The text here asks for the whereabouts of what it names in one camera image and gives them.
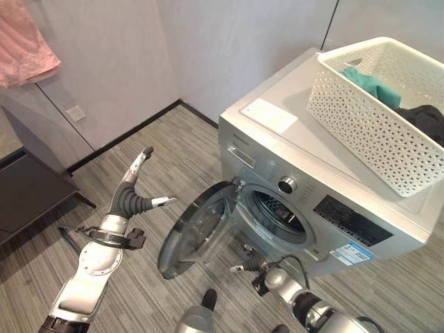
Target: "white plastic basket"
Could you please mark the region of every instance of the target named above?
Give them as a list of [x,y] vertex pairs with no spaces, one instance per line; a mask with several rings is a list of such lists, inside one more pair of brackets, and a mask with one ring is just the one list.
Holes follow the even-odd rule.
[[379,37],[318,56],[307,108],[319,123],[403,197],[444,178],[444,148],[339,71],[350,65],[397,91],[401,108],[444,112],[444,65]]

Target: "floor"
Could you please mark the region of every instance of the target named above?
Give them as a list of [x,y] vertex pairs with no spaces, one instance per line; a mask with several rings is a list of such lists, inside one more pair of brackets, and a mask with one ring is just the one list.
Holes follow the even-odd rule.
[[[69,201],[0,247],[1,331],[38,331],[63,282],[77,267],[76,255],[56,226],[98,225],[124,171],[147,145],[155,151],[142,169],[138,192],[172,194],[180,201],[131,220],[132,227],[146,231],[148,241],[143,249],[125,253],[90,332],[173,332],[184,311],[198,304],[210,287],[219,293],[216,332],[270,332],[280,323],[291,332],[305,332],[270,295],[260,298],[255,293],[252,273],[228,272],[237,264],[234,246],[174,280],[163,280],[158,273],[157,254],[176,219],[221,178],[216,129],[182,107],[74,173],[84,195],[98,205],[95,210]],[[374,318],[386,332],[443,329],[443,217],[425,247],[316,278],[313,291],[353,316]]]

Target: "washing machine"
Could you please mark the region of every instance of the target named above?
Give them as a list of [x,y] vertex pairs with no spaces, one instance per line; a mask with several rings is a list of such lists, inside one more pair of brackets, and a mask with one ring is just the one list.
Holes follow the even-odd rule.
[[296,256],[309,277],[427,242],[444,183],[402,198],[382,182],[308,113],[318,70],[310,49],[221,115],[225,181],[170,231],[158,260],[165,278],[212,260],[235,237],[269,261]]

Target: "wall switch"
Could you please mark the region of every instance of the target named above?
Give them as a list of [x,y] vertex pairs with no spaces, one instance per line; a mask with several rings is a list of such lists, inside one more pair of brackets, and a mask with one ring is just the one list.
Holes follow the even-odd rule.
[[75,122],[77,122],[77,121],[79,121],[79,120],[81,120],[81,119],[86,117],[85,112],[78,105],[76,105],[73,108],[69,109],[67,111],[67,114]]

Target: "pink cloth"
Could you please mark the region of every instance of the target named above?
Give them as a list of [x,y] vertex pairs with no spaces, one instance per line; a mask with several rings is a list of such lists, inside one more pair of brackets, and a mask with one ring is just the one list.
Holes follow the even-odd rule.
[[14,87],[48,78],[60,60],[20,0],[0,0],[0,85]]

